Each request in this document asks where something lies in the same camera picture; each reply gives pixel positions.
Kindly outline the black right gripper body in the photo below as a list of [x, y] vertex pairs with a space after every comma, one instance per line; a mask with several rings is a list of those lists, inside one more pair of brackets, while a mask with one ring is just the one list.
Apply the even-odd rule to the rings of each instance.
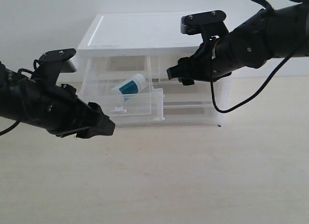
[[203, 82], [215, 82], [241, 68], [240, 61], [236, 60], [229, 45], [223, 43], [220, 38], [203, 42], [190, 56], [190, 61], [193, 80]]

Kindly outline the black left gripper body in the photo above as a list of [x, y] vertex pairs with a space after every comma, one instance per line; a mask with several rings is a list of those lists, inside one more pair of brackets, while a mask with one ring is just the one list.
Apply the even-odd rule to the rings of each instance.
[[47, 85], [21, 80], [21, 122], [45, 129], [57, 137], [75, 134], [81, 139], [101, 135], [101, 107], [85, 103], [68, 84]]

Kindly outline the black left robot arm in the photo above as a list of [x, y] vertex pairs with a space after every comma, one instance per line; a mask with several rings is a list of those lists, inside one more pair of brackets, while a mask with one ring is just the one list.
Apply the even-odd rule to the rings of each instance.
[[48, 84], [0, 66], [0, 115], [45, 129], [60, 138], [111, 136], [115, 123], [93, 102], [85, 103], [69, 84]]

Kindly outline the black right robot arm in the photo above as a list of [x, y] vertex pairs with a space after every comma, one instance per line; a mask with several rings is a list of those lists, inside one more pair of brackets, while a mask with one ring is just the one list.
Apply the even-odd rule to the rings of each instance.
[[294, 57], [309, 55], [309, 5], [301, 3], [268, 12], [261, 9], [228, 31], [221, 10], [189, 14], [181, 18], [181, 33], [201, 34], [196, 52], [167, 69], [169, 79], [183, 85], [210, 82], [228, 77], [243, 67], [258, 69], [272, 58], [287, 57], [302, 41]]

